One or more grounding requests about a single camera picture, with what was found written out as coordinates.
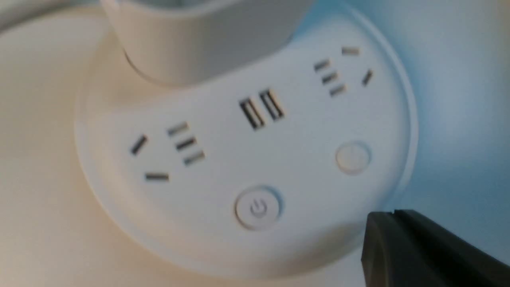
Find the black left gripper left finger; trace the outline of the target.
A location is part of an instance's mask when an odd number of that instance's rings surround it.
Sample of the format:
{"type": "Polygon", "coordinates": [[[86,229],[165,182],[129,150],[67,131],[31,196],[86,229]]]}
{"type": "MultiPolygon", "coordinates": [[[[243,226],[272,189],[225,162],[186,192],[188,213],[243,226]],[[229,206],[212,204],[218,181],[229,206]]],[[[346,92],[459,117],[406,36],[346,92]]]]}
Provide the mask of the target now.
{"type": "Polygon", "coordinates": [[[361,263],[367,287],[437,287],[439,279],[396,214],[367,217],[361,263]]]}

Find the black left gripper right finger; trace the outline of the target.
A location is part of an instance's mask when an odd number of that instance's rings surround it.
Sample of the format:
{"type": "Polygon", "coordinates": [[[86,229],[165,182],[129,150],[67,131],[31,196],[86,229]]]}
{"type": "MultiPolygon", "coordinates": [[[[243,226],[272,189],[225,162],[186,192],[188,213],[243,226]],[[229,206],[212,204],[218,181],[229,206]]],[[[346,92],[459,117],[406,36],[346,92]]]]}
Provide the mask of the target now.
{"type": "Polygon", "coordinates": [[[509,265],[415,210],[395,210],[432,269],[452,287],[508,287],[509,265]]]}

